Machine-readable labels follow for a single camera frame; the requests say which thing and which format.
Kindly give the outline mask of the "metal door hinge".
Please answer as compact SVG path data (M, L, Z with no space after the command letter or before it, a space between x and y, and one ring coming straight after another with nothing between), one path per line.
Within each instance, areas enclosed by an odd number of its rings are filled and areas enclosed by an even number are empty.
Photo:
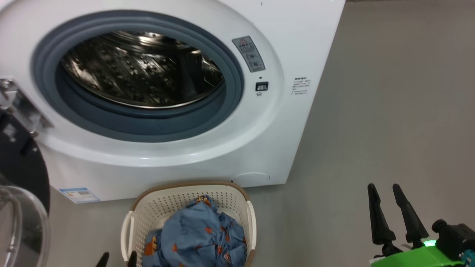
M10 78L0 78L0 110L13 115L34 138L54 126Z

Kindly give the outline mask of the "black round glass washer door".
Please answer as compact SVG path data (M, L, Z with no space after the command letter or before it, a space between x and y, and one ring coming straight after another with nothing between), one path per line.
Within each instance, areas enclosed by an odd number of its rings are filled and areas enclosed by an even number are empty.
M0 267L45 267L49 174L36 137L0 110Z

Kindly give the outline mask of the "blue energy label sticker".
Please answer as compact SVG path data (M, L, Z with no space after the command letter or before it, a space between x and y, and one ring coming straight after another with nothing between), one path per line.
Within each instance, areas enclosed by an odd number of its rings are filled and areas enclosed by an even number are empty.
M59 191L76 204L100 201L100 199L87 188L59 189Z

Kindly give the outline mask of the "round white filter cover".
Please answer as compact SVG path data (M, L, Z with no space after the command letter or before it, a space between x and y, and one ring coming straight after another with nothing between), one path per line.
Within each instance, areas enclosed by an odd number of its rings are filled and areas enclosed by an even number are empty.
M265 186L268 184L269 180L270 176L261 172L239 174L230 179L232 183L237 184L242 188Z

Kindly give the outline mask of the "grey warning sticker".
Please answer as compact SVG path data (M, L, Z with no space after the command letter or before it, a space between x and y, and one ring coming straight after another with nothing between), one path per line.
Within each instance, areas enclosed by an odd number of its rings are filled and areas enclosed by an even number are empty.
M233 39L232 42L239 50L251 73L266 70L260 52L250 36L239 37Z

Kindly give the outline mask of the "white front-load washing machine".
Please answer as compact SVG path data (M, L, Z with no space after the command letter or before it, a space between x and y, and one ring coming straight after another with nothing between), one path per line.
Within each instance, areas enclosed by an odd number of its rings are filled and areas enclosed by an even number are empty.
M11 78L53 124L36 137L54 189L87 188L100 201L135 198L182 181L219 180L248 172L285 184L334 40L345 0L0 0L0 78ZM127 142L81 129L55 112L37 89L31 59L58 25L109 10L177 17L222 41L244 75L232 115L192 138ZM232 40L250 36L266 70L251 73ZM307 94L292 96L294 78ZM268 91L256 92L257 82Z

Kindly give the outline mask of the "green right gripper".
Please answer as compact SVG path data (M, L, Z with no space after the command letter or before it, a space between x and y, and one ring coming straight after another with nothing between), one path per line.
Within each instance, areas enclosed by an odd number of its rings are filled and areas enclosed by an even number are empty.
M392 186L398 207L402 211L406 227L406 242L411 243L413 250L397 253L393 245L395 234L390 230L381 209L381 199L374 184L367 186L370 226L373 244L382 245L381 257L370 261L370 267L466 267L466 261L452 260L440 251L436 245L425 246L424 238L429 234L419 216L406 198L398 184Z

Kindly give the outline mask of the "grey rubber door seal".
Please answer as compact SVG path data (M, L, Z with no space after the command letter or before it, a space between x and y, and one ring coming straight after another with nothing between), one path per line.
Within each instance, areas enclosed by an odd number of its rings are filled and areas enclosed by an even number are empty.
M186 42L217 64L225 85L198 102L169 109L130 108L93 96L62 68L61 59L76 44L117 31L156 32ZM43 98L68 122L127 142L172 142L210 131L236 110L245 86L236 56L217 37L177 17L144 10L100 11L58 25L35 47L31 71Z

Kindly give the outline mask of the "steel washer drum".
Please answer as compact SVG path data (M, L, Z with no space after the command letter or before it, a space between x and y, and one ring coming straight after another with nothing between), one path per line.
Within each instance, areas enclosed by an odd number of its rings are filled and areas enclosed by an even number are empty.
M222 71L200 49L156 32L89 38L69 49L61 66L83 90L130 108L177 108L225 85Z

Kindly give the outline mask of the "cream perforated laundry basket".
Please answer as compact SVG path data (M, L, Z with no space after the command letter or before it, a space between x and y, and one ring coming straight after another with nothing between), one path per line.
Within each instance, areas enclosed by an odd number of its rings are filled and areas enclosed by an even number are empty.
M247 243L244 266L251 267L257 241L254 206L239 184L219 180L182 181L157 186L141 193L122 224L120 245L124 262L129 262L131 255L136 253L134 267L141 267L147 234L163 227L173 213L201 195L209 195L219 212L226 213L243 227Z

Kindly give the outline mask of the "small printed text label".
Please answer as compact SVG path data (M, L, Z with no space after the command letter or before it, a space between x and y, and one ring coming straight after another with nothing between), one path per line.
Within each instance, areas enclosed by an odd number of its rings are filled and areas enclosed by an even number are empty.
M311 80L307 77L298 77L294 78L291 86L291 95L299 96L308 93L309 88L311 87Z

